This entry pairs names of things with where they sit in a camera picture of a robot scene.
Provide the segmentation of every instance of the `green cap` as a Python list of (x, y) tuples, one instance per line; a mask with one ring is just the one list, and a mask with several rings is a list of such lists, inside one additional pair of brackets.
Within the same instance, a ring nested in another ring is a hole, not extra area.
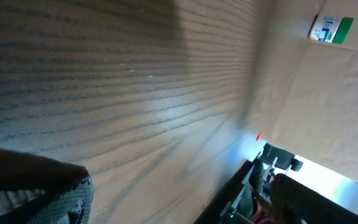
[(346, 35), (351, 29), (354, 18), (344, 17), (342, 19), (341, 25), (339, 25), (338, 31), (336, 32), (335, 38), (333, 40), (334, 44), (343, 44), (345, 41)]

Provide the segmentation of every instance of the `green bottle cap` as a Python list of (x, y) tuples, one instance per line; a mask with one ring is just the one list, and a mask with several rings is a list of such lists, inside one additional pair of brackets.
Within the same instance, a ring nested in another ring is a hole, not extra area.
[(339, 25), (338, 31), (336, 32), (335, 38), (333, 40), (334, 44), (343, 44), (345, 41), (346, 35), (351, 29), (354, 18), (344, 17), (342, 19), (341, 25)]

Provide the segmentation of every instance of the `red object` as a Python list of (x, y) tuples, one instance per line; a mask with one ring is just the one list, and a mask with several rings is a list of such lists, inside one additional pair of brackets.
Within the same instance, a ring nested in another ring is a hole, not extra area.
[(260, 133), (258, 134), (258, 136), (256, 137), (256, 141), (259, 141), (261, 138), (262, 138), (262, 132), (260, 132)]

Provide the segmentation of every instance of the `small red piece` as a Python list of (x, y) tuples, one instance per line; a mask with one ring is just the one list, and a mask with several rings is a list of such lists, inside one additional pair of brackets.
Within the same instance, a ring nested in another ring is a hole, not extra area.
[(262, 138), (262, 132), (258, 134), (258, 137), (256, 137), (256, 141), (259, 141)]

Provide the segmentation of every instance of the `wooden table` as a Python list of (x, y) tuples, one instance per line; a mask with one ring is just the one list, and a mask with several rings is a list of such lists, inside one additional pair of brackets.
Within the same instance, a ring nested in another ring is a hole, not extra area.
[(274, 120), (254, 95), (260, 10), (0, 0), (0, 147), (86, 166), (90, 223), (193, 222)]

